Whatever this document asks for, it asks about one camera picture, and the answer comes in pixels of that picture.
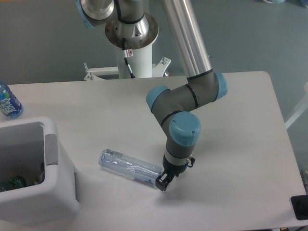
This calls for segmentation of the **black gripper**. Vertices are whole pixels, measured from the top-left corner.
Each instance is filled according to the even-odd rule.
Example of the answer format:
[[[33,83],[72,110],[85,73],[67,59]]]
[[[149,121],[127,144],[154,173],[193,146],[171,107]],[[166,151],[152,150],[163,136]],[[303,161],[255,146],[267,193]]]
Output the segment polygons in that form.
[[[163,167],[164,171],[161,175],[159,175],[155,180],[155,186],[161,190],[166,191],[168,185],[174,179],[174,176],[178,177],[179,174],[183,173],[188,167],[192,168],[195,163],[194,157],[189,157],[184,165],[174,165],[167,160],[167,158],[163,157]]]

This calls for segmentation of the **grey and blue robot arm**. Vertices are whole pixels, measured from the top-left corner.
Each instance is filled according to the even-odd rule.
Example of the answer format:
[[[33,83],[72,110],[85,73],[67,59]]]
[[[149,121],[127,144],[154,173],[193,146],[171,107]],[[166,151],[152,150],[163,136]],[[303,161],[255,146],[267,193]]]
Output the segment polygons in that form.
[[[165,191],[172,180],[192,167],[193,149],[201,125],[192,111],[217,101],[228,92],[228,83],[212,69],[192,4],[189,0],[161,2],[187,83],[176,89],[158,86],[146,102],[167,137],[163,172],[155,185]],[[105,35],[116,51],[121,79],[154,76],[152,45],[159,33],[157,21],[141,0],[78,0],[78,12],[87,28],[105,26]]]

